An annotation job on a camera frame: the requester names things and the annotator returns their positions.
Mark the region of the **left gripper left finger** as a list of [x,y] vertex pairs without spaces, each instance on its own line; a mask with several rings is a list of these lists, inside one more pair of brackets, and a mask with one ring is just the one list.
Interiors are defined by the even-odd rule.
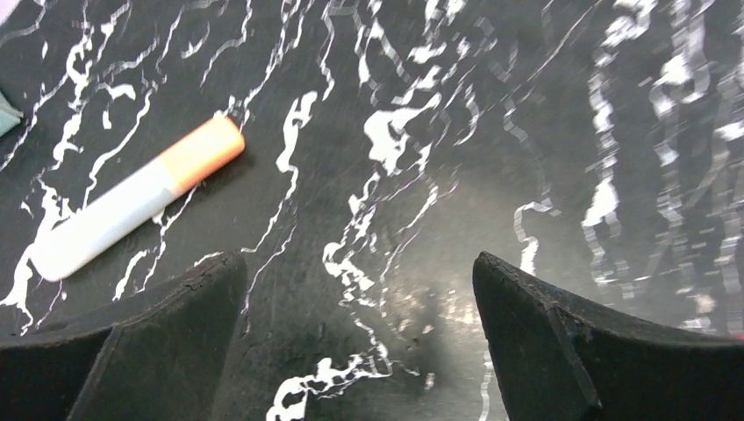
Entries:
[[240,253],[1,340],[4,420],[205,420],[246,290]]

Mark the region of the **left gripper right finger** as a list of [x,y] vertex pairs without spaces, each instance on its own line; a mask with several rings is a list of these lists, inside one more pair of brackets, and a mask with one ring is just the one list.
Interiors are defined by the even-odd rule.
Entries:
[[480,253],[472,285],[511,420],[740,420],[743,342],[658,325]]

